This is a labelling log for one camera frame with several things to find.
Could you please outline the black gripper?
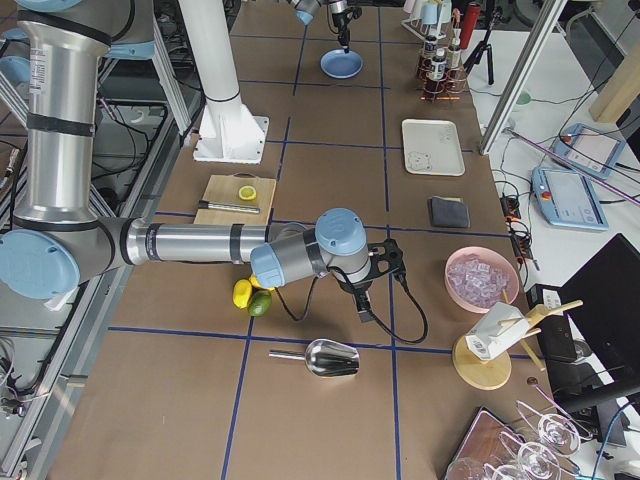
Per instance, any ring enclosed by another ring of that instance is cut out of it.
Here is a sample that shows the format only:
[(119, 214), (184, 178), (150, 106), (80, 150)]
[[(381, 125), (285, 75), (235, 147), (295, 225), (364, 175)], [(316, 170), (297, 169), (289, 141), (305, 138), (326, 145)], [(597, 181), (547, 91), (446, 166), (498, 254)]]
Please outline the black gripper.
[(362, 323), (374, 321), (374, 313), (371, 307), (369, 294), (366, 293), (373, 281), (380, 277), (377, 267), (363, 267), (354, 272), (347, 272), (339, 267), (335, 268), (335, 279), (340, 288), (354, 295), (354, 301), (358, 316)]
[(350, 32), (347, 30), (351, 16), (352, 11), (350, 9), (342, 12), (331, 12), (333, 27), (338, 33), (341, 33), (341, 47), (345, 53), (350, 52)]

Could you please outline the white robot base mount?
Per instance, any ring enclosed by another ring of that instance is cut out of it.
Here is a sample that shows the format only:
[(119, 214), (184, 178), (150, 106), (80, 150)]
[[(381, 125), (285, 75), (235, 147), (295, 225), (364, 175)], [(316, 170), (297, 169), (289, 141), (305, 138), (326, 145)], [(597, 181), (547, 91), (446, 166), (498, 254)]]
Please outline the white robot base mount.
[(260, 163), (269, 119), (254, 116), (241, 98), (223, 3), (179, 5), (206, 100), (194, 159)]

